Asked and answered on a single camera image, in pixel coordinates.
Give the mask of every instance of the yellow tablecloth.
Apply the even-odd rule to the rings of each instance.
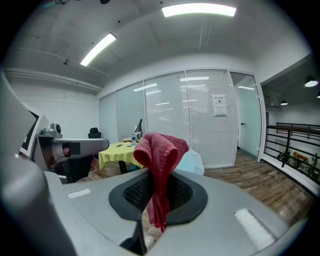
[[[110,144],[107,150],[99,152],[99,168],[100,170],[106,165],[106,163],[111,161],[124,161],[133,163],[140,168],[144,167],[142,164],[138,163],[134,158],[135,146],[127,146],[123,142]]]

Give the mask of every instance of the pendant light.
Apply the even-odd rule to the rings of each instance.
[[[318,84],[318,81],[312,76],[312,75],[308,75],[305,78],[305,87],[314,87]]]

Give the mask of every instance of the pink cloth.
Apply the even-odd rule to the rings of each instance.
[[[169,174],[189,150],[185,140],[170,135],[149,132],[135,147],[134,158],[149,168],[154,180],[154,194],[147,205],[150,224],[165,231],[166,214],[170,211],[167,198]]]

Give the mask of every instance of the wooden floor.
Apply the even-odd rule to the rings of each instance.
[[[88,177],[78,182],[94,181],[120,175],[118,162],[109,162],[102,170],[91,171]],[[235,165],[228,168],[206,169],[204,176],[235,184],[257,200],[271,208],[290,226],[308,215],[314,199],[304,189],[281,172],[264,162],[237,152]],[[145,236],[158,240],[162,235],[159,228],[149,223],[145,210],[142,213],[142,227]]]

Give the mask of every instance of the white sneaker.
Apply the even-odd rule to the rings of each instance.
[[[149,251],[150,248],[155,244],[155,239],[152,236],[146,236],[144,238],[144,244],[146,249]]]

